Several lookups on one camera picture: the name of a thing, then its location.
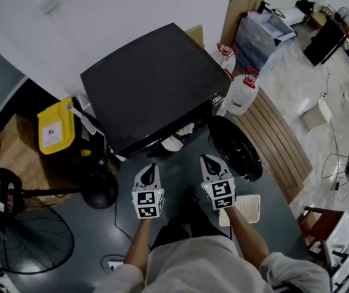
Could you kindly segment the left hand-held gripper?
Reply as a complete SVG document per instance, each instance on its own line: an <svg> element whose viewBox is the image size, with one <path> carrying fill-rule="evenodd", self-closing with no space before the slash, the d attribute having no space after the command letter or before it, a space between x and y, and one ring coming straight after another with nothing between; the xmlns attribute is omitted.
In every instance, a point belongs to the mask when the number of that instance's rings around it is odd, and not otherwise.
<svg viewBox="0 0 349 293"><path fill-rule="evenodd" d="M163 188L145 189L147 186L160 186L160 172L156 164L144 167L134 178L132 202L138 219L159 218L164 206Z"/></svg>

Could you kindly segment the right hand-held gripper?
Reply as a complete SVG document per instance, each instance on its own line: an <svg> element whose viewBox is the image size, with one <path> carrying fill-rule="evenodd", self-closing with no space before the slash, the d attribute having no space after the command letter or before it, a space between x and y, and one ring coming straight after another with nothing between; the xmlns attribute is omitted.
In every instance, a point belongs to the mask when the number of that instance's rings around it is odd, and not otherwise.
<svg viewBox="0 0 349 293"><path fill-rule="evenodd" d="M203 182L201 188L213 210L220 210L234 205L235 181L226 162L216 156L200 156Z"/></svg>

